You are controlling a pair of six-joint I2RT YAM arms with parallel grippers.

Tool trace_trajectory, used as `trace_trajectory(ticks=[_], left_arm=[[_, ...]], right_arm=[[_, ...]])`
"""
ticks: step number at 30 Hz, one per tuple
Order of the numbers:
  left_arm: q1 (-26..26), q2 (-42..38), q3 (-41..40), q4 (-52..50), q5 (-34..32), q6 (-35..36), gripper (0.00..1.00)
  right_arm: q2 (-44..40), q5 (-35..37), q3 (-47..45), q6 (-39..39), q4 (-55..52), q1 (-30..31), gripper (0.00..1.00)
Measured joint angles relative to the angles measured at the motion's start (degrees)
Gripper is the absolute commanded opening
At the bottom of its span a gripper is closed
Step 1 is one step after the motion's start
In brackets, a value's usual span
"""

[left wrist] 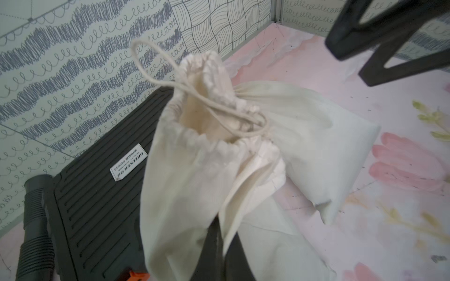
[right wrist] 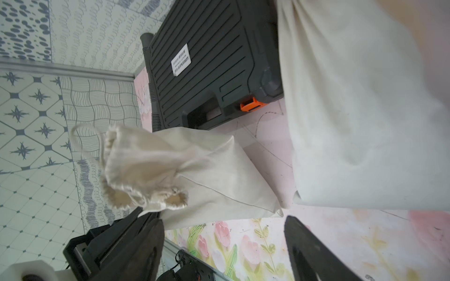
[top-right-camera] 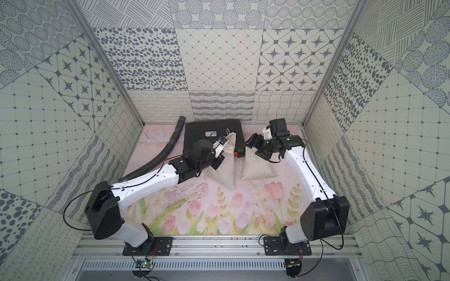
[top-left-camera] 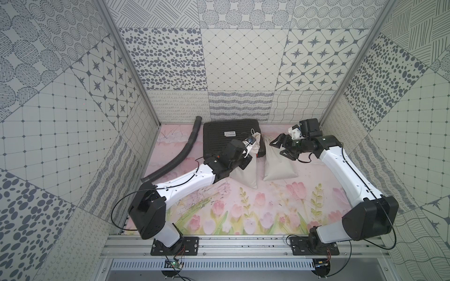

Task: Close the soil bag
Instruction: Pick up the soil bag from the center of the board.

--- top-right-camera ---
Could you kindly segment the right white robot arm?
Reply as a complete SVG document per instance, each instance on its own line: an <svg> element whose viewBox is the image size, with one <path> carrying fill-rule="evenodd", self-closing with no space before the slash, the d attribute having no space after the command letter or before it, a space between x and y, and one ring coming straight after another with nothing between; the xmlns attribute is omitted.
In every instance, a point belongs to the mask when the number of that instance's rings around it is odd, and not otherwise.
<svg viewBox="0 0 450 281"><path fill-rule="evenodd" d="M255 133L246 141L246 146L255 148L255 154L268 162L278 153L300 182L300 220L281 232L285 241L297 244L345 233L350 209L347 198L336 195L326 183L310 158L307 141L291 134L285 119L271 120L262 134Z"/></svg>

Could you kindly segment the tall white cloth soil bag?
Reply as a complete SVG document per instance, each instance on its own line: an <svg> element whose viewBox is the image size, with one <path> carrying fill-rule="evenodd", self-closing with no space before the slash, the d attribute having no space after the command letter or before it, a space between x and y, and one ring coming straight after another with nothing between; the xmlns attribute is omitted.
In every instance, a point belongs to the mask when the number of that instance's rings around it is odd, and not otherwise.
<svg viewBox="0 0 450 281"><path fill-rule="evenodd" d="M222 155L225 157L217 170L209 167L205 170L206 176L218 184L235 189L234 185L234 150L236 147L236 133L229 132Z"/></svg>

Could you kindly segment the small white cloth soil bag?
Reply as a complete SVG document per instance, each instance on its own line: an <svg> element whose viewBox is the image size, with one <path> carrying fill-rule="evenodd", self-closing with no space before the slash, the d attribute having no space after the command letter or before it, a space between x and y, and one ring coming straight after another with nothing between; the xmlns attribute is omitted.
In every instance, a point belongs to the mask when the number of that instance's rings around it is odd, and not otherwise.
<svg viewBox="0 0 450 281"><path fill-rule="evenodd" d="M270 164L257 156L256 152L255 148L246 147L241 181L271 179L277 176Z"/></svg>

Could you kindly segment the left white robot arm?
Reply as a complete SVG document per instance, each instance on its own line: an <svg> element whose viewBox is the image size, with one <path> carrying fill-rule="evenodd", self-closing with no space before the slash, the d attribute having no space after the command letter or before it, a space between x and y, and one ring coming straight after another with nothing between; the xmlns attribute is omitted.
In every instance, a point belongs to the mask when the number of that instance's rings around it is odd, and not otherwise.
<svg viewBox="0 0 450 281"><path fill-rule="evenodd" d="M207 167L218 169L225 159L223 150L227 143L226 137L220 137L215 143L201 139L189 152L156 171L113 185L106 181L99 183L85 208L94 238L121 240L138 250L150 247L154 240L150 229L144 224L127 221L121 212L160 189L198 177Z"/></svg>

